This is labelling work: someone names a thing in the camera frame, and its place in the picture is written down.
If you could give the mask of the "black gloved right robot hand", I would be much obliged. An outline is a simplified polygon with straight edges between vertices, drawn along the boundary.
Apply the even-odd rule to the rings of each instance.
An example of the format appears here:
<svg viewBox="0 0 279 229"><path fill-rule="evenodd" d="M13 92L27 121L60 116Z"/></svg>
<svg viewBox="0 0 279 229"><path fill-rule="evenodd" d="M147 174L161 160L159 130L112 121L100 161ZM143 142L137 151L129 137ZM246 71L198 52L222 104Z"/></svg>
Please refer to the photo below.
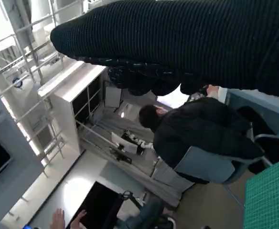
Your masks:
<svg viewBox="0 0 279 229"><path fill-rule="evenodd" d="M119 0L51 31L134 96L208 85L279 97L279 0Z"/></svg>

